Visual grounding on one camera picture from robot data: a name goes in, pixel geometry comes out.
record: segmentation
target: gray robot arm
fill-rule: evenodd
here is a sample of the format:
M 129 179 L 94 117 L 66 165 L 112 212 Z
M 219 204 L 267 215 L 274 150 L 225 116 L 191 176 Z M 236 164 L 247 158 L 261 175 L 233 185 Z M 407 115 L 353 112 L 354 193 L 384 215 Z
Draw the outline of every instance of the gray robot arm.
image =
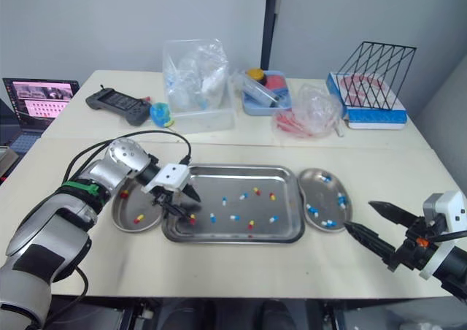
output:
M 199 201 L 187 185 L 187 166 L 168 164 L 161 169 L 157 162 L 135 141 L 116 139 L 103 159 L 65 182 L 23 220 L 0 268 L 0 330 L 44 326 L 50 284 L 68 277 L 86 256 L 91 246 L 88 230 L 126 178 L 137 180 L 170 213 L 187 215 L 171 204 L 177 191 Z

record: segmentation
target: blue tray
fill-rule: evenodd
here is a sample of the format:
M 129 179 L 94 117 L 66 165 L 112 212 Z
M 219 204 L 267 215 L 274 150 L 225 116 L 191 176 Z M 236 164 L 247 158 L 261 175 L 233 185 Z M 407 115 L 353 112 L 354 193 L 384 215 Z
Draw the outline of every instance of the blue tray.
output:
M 279 71 L 264 71 L 266 76 L 285 76 Z M 242 93 L 242 104 L 243 110 L 245 113 L 251 116 L 270 116 L 275 113 L 277 110 L 287 110 L 292 107 L 292 101 L 290 100 L 289 88 L 287 87 L 287 82 L 285 82 L 285 88 L 274 89 L 273 92 L 281 98 L 281 106 L 279 107 L 264 107 L 259 105 L 259 103 L 254 100 L 251 96 Z

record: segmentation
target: stainless steel tray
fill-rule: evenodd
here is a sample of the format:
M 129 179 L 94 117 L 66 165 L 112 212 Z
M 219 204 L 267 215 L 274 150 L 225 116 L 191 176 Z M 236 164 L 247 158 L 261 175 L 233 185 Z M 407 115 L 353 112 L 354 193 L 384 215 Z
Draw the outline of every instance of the stainless steel tray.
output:
M 289 169 L 202 164 L 192 165 L 190 173 L 201 203 L 181 195 L 180 204 L 196 218 L 192 224 L 168 215 L 162 229 L 171 241 L 289 243 L 303 235 L 300 193 Z
M 345 230 L 344 222 L 352 219 L 352 202 L 335 175 L 318 168 L 306 169 L 298 176 L 298 184 L 304 198 L 307 223 L 321 231 Z M 339 194 L 345 198 L 343 207 L 339 205 Z M 323 222 L 328 220 L 335 225 L 325 226 Z
M 128 198 L 120 197 L 122 191 L 128 191 Z M 141 191 L 141 185 L 135 180 L 126 180 L 112 204 L 112 218 L 120 230 L 137 233 L 157 226 L 162 219 L 162 208 L 152 205 L 153 197 Z M 138 223 L 135 219 L 144 215 Z

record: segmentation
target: black wire rack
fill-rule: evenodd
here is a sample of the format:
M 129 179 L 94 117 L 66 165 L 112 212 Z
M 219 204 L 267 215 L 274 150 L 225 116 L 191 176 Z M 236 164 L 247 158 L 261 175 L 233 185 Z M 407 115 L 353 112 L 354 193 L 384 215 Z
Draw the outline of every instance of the black wire rack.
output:
M 416 47 L 362 42 L 336 73 L 347 106 L 392 110 Z

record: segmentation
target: white table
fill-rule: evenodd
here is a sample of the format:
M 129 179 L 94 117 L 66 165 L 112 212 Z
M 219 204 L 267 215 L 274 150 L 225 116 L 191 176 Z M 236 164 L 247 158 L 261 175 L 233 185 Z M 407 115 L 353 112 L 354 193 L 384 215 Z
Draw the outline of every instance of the white table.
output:
M 86 138 L 39 140 L 0 187 L 0 249 L 24 215 L 61 182 L 69 160 L 95 142 Z M 142 142 L 162 163 L 185 154 L 184 144 Z M 341 147 L 193 146 L 193 161 L 280 164 L 296 174 L 309 167 L 332 171 L 352 197 L 354 221 L 399 246 L 404 228 L 366 203 L 384 200 L 422 214 L 433 192 L 458 189 L 432 150 Z M 126 234 L 112 224 L 111 205 L 90 230 L 93 247 L 81 263 L 93 296 L 219 296 L 405 298 L 445 296 L 435 279 L 424 281 L 401 266 L 389 272 L 349 234 L 310 226 L 291 245 L 187 245 L 168 241 L 161 228 Z M 467 241 L 459 246 L 467 248 Z M 0 263 L 5 257 L 0 256 Z M 78 276 L 53 284 L 54 293 L 78 294 Z
M 304 83 L 324 85 L 324 80 L 287 79 L 294 96 Z M 85 98 L 100 90 L 100 84 L 135 98 L 150 96 L 152 102 L 165 102 L 163 79 L 156 72 L 95 71 L 81 87 L 61 116 L 46 130 L 44 138 L 97 138 L 108 139 L 138 130 L 156 129 L 149 119 L 143 126 L 130 126 L 126 121 L 105 110 L 92 110 Z M 189 134 L 196 144 L 274 145 L 296 147 L 352 147 L 385 149 L 430 149 L 430 146 L 409 119 L 403 131 L 362 131 L 345 127 L 343 138 L 335 133 L 322 139 L 287 139 L 278 137 L 271 128 L 271 118 L 246 115 L 241 100 L 236 97 L 236 128 L 229 131 Z M 155 141 L 176 142 L 173 137 L 151 136 Z

